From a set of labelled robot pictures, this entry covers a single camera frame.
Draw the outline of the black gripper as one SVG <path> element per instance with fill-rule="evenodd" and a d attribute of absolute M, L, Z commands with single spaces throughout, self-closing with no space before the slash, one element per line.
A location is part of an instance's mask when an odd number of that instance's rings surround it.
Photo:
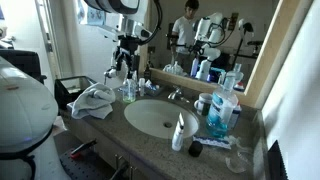
<path fill-rule="evenodd" d="M 134 37 L 121 37 L 120 44 L 116 47 L 114 53 L 114 60 L 116 66 L 112 66 L 110 69 L 104 72 L 104 82 L 108 79 L 115 78 L 119 75 L 122 62 L 125 61 L 131 73 L 131 79 L 138 82 L 137 69 L 139 67 L 140 56 L 135 54 L 138 48 L 140 40 Z"/>

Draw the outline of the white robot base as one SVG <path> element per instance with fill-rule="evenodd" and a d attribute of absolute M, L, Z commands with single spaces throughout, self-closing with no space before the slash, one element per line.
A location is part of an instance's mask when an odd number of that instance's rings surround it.
<path fill-rule="evenodd" d="M 57 114 L 46 86 L 0 59 L 0 180 L 70 180 L 52 135 Z"/>

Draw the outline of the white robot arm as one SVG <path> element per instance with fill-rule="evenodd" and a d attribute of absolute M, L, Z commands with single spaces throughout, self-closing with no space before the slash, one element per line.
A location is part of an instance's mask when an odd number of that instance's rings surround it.
<path fill-rule="evenodd" d="M 144 24 L 150 1 L 157 10 L 157 21 L 152 31 Z M 105 72 L 105 76 L 108 78 L 117 76 L 122 63 L 125 62 L 128 68 L 126 78 L 131 79 L 139 66 L 136 50 L 139 46 L 148 44 L 161 29 L 163 13 L 159 0 L 84 0 L 84 2 L 94 10 L 121 16 L 118 27 L 97 25 L 97 28 L 106 38 L 118 43 L 112 55 L 114 65 Z"/>

